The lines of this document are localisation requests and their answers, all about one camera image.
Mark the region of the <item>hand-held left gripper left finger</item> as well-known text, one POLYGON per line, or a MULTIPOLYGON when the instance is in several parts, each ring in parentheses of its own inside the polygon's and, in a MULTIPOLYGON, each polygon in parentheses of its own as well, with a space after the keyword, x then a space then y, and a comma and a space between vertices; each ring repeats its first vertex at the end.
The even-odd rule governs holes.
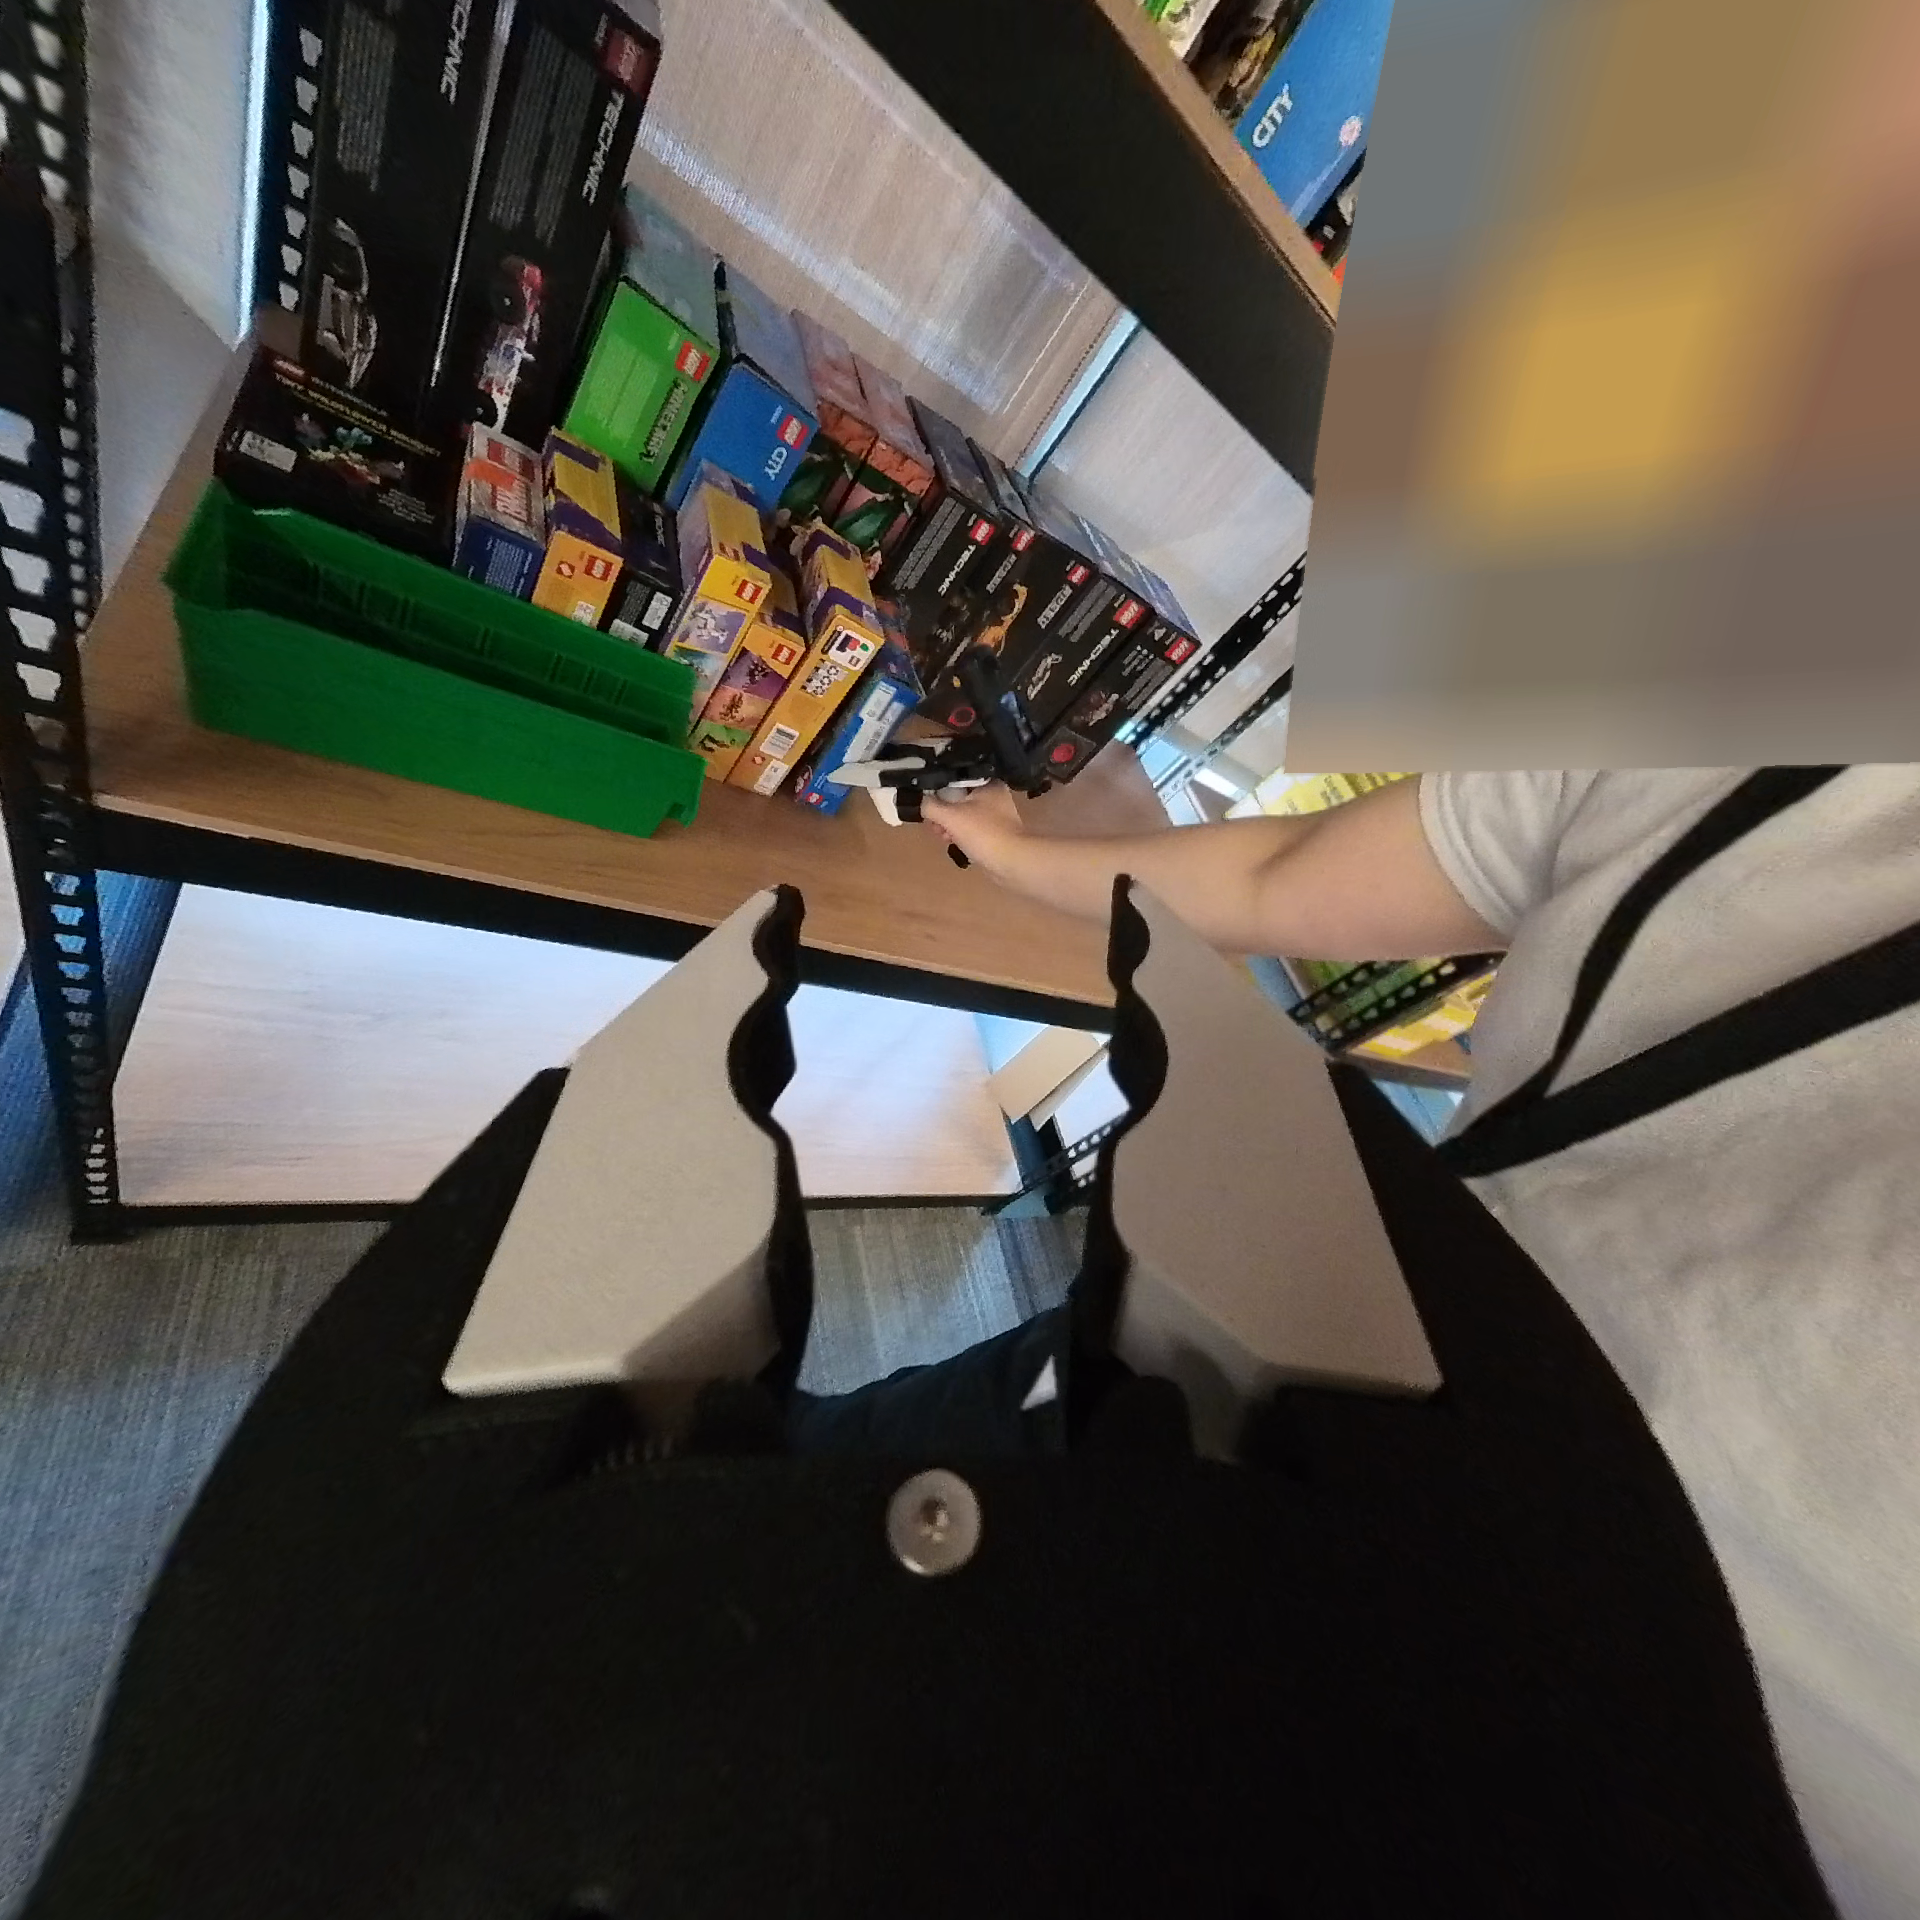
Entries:
POLYGON ((798 887, 753 895, 566 1064, 442 1383, 613 1388, 647 1428, 787 1426, 814 1313, 798 1154, 798 887))

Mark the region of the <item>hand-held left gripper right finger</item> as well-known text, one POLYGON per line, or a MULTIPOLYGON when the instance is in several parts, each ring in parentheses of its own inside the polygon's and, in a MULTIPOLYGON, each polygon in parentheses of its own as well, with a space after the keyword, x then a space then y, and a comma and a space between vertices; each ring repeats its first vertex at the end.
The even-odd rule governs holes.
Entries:
POLYGON ((1069 1295, 1067 1404, 1172 1388, 1203 1458, 1241 1458, 1291 1388, 1428 1401, 1423 1320, 1324 1052, 1140 881, 1110 895, 1110 1080, 1069 1295))

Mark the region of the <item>person's right forearm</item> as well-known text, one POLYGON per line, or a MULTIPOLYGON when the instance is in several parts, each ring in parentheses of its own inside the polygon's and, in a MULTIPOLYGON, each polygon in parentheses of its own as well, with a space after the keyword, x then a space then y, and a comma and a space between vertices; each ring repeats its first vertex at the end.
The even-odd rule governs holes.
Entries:
POLYGON ((996 863, 1006 882, 1100 921, 1116 881, 1129 881, 1225 954, 1404 961, 1511 947, 1434 850, 1414 781, 1303 818, 1017 832, 996 863))

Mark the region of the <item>person's right hand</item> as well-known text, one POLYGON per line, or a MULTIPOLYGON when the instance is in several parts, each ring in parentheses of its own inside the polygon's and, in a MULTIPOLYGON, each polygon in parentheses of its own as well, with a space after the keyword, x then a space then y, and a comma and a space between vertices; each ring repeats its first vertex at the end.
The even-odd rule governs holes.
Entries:
POLYGON ((1017 799, 1004 784, 934 792, 922 801, 922 824, 965 864, 1009 887, 1044 879, 1046 848, 1027 831, 1017 799))

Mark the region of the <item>row of toy boxes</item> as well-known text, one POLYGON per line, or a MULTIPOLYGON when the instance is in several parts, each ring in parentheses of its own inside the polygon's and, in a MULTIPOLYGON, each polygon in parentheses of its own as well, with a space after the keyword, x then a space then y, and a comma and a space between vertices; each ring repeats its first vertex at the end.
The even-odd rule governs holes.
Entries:
POLYGON ((831 769, 972 719, 989 656, 1051 781, 1197 652, 1171 589, 655 201, 539 451, 476 434, 450 562, 693 675, 706 778, 835 812, 831 769))

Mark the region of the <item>person's dark trousers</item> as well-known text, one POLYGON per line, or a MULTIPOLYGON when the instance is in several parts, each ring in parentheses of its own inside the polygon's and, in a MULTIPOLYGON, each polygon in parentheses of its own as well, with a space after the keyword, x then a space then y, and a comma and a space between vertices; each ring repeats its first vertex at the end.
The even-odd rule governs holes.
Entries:
POLYGON ((837 1396, 796 1393, 793 1457, 1039 1458, 1067 1452, 1062 1306, 946 1361, 903 1368, 837 1396))

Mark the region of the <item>wooden shelf board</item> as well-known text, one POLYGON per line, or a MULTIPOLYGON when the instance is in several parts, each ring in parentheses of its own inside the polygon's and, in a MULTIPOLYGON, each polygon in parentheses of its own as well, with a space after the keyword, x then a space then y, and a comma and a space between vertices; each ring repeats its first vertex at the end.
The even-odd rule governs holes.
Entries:
POLYGON ((115 873, 677 961, 759 890, 804 898, 801 977, 963 1013, 1097 1028, 1107 931, 957 872, 873 804, 829 818, 721 787, 693 827, 635 840, 199 728, 162 567, 249 363, 166 376, 175 465, 79 652, 98 863, 115 873))

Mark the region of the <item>green plastic bin stack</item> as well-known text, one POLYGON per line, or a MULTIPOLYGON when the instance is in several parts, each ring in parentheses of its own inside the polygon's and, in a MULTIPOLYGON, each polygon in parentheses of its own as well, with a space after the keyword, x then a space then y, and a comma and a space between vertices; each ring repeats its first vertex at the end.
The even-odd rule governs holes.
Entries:
POLYGON ((206 729, 631 836, 700 813, 683 664, 215 479, 162 579, 206 729))

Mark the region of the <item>large blue toy box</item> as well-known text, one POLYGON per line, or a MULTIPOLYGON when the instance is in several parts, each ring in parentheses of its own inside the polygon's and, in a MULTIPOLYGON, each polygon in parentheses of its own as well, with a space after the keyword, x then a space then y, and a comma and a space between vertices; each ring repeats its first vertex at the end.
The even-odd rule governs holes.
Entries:
POLYGON ((1364 156, 1393 2, 1311 2, 1237 123, 1237 140, 1295 225, 1364 156))

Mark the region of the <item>large black toy box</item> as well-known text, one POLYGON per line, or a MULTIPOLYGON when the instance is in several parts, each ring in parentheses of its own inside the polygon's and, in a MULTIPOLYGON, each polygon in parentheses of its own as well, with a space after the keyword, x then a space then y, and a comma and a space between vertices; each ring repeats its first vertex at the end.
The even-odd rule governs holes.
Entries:
POLYGON ((251 365, 212 472, 445 561, 476 434, 561 426, 658 4, 269 4, 251 365))

